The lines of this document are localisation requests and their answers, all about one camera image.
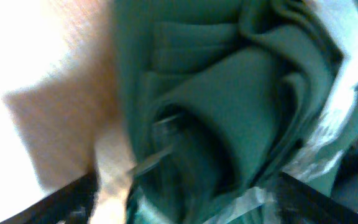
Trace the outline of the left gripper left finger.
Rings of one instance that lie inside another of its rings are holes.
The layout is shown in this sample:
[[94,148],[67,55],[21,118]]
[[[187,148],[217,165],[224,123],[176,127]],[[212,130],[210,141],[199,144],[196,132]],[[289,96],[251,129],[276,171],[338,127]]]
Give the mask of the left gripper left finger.
[[0,224],[88,223],[99,190],[99,175],[89,172]]

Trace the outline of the green cloth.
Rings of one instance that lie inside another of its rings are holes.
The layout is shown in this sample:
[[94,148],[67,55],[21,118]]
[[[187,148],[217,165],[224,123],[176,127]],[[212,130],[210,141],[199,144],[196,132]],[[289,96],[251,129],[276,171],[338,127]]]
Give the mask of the green cloth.
[[116,1],[127,223],[306,223],[358,138],[358,1]]

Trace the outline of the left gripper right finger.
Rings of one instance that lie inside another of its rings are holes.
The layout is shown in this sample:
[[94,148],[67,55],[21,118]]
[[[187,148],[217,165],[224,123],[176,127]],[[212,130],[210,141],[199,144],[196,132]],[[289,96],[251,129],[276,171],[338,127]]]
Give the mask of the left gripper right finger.
[[282,223],[358,224],[358,213],[284,172],[275,183],[277,214]]

